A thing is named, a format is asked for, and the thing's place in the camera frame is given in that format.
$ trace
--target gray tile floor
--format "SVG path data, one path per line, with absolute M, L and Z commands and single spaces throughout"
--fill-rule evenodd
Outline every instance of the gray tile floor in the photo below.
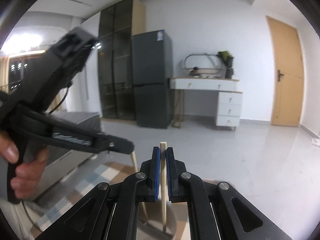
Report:
M 188 171 L 229 182 L 293 240 L 307 239 L 320 220 L 320 148 L 300 128 L 241 124 L 235 132 L 218 131 L 212 118 L 197 117 L 181 129 L 115 121 L 102 122 L 102 129 L 133 141 L 138 165 L 151 158 L 153 146 L 167 141 Z M 101 154 L 52 187 L 38 204 L 50 208 L 105 161 L 132 164 L 127 155 Z

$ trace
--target checkered rug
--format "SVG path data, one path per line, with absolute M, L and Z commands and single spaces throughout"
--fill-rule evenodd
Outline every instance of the checkered rug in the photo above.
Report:
M 124 164 L 108 162 L 100 165 L 86 179 L 81 181 L 76 188 L 67 196 L 62 198 L 52 209 L 50 209 L 36 224 L 44 231 L 69 208 L 79 201 L 85 194 L 100 182 L 110 185 L 122 182 L 127 176 L 134 173 L 134 168 Z M 171 208 L 177 216 L 176 240 L 189 240 L 190 229 L 188 223 L 188 209 L 186 203 L 172 203 Z M 31 236 L 36 238 L 40 234 L 35 227 L 31 228 Z

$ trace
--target finger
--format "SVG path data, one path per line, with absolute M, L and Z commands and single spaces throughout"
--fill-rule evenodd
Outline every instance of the finger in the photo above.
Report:
M 0 132 L 0 155 L 12 164 L 16 163 L 19 159 L 18 148 L 4 131 Z
M 29 190 L 29 191 L 21 191 L 21 190 L 15 190 L 14 194 L 17 199 L 25 199 L 30 196 L 32 196 L 35 193 L 35 190 Z
M 40 179 L 49 157 L 48 149 L 42 149 L 31 163 L 22 163 L 16 168 L 16 175 L 21 179 Z
M 18 177 L 14 177 L 10 181 L 10 185 L 13 190 L 20 191 L 29 191 L 36 189 L 39 180 L 28 180 L 28 179 L 20 179 Z

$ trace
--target white drawer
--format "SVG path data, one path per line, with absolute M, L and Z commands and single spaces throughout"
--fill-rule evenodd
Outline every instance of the white drawer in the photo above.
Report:
M 240 122 L 240 117 L 236 117 L 236 116 L 218 115 L 216 119 L 217 126 L 238 127 L 239 122 Z
M 242 105 L 242 93 L 219 92 L 218 104 Z
M 219 104 L 218 115 L 240 116 L 242 105 Z
M 209 78 L 175 78 L 170 82 L 171 89 L 192 89 L 192 90 L 222 90 L 236 91 L 234 80 L 220 80 Z

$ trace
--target refrigerator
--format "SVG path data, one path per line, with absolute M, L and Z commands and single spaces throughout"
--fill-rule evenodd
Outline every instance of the refrigerator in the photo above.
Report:
M 132 36 L 132 81 L 137 125 L 166 129 L 173 119 L 172 41 L 164 30 Z

